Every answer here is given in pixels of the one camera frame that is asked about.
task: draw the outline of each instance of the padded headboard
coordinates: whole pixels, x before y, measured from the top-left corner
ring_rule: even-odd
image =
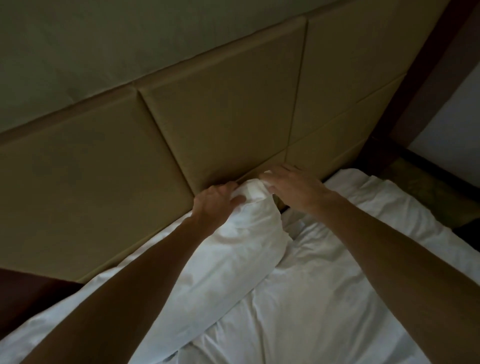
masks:
[[[211,184],[284,161],[324,178],[447,3],[341,1],[0,134],[0,267],[85,282]]]

